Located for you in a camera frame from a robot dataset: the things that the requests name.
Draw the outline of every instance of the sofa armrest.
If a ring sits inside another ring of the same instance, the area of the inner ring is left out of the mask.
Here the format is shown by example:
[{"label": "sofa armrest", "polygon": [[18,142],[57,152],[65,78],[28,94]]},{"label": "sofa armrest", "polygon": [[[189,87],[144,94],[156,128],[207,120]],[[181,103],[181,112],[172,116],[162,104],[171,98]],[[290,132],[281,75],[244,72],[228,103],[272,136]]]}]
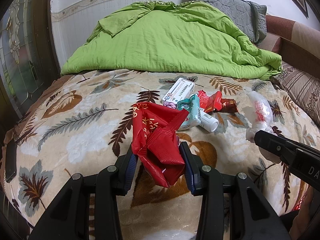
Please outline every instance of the sofa armrest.
[{"label": "sofa armrest", "polygon": [[320,32],[281,17],[267,15],[266,20],[267,31],[283,38],[282,60],[320,78]]}]

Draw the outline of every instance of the beige blanket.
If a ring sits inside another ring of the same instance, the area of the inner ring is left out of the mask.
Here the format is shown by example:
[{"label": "beige blanket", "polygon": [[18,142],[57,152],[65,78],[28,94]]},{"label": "beige blanket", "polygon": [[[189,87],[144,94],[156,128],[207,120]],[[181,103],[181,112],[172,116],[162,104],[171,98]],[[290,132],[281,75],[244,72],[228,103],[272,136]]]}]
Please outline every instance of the beige blanket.
[{"label": "beige blanket", "polygon": [[[246,128],[254,118],[246,92],[255,90],[269,100],[275,133],[317,148],[318,128],[286,92],[261,80],[130,70],[73,76],[34,111],[19,136],[31,130],[17,148],[17,176],[10,183],[3,181],[9,200],[35,225],[72,174],[99,173],[127,152],[132,141],[131,105],[143,101],[160,104],[179,77],[194,81],[195,90],[208,94],[222,91],[224,98],[236,100],[240,111],[216,113],[220,123],[214,133],[193,127],[178,132],[180,140],[187,141],[193,154],[222,173],[247,173],[278,214],[289,212],[300,200],[305,184],[290,174],[286,165],[267,161],[257,146],[245,140]],[[125,240],[194,239],[201,197],[188,192],[183,176],[169,189],[161,188],[139,162],[131,190],[117,200]],[[90,219],[93,239],[93,217]]]}]

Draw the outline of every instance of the white box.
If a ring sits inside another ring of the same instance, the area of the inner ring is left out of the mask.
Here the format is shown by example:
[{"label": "white box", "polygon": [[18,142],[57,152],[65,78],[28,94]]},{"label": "white box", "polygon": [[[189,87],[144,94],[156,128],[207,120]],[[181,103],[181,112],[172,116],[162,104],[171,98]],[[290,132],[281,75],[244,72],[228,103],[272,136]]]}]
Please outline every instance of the white box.
[{"label": "white box", "polygon": [[162,98],[162,103],[172,102],[177,104],[179,101],[189,98],[190,93],[193,91],[195,83],[184,78],[179,78],[175,84],[170,88],[166,95]]}]

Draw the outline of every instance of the teal tissue package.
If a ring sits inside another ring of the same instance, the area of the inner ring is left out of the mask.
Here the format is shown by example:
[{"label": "teal tissue package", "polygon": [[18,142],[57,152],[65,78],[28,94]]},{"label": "teal tissue package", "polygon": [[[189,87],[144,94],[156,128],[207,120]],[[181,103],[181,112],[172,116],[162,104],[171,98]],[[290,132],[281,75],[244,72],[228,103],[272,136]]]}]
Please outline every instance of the teal tissue package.
[{"label": "teal tissue package", "polygon": [[179,101],[177,103],[177,109],[186,109],[189,112],[187,118],[182,123],[178,131],[189,129],[201,124],[200,101],[196,94],[193,94],[190,98]]}]

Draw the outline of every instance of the screw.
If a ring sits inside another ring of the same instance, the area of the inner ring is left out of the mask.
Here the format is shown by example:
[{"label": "screw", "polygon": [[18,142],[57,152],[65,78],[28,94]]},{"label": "screw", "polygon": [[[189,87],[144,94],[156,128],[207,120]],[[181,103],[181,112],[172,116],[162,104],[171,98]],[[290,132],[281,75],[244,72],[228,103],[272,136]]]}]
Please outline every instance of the screw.
[{"label": "screw", "polygon": [[203,165],[202,170],[208,172],[211,171],[211,167],[209,165]]},{"label": "screw", "polygon": [[245,174],[244,172],[239,172],[238,177],[240,179],[246,179],[247,178],[247,174]]},{"label": "screw", "polygon": [[75,173],[72,175],[72,179],[77,180],[81,178],[81,174],[80,173]]},{"label": "screw", "polygon": [[107,171],[110,171],[110,172],[113,172],[113,171],[116,171],[117,167],[114,166],[114,165],[111,165],[107,168]]}]

